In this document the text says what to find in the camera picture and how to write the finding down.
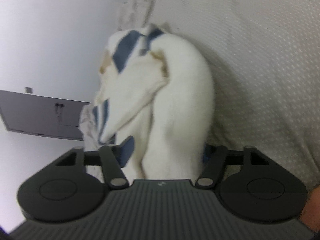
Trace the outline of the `operator hand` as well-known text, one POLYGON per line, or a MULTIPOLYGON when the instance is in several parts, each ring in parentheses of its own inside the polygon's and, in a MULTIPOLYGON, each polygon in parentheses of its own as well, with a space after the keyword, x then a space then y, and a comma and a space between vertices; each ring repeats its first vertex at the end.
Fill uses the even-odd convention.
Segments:
POLYGON ((314 232, 320 227, 320 188, 313 189, 299 220, 314 232))

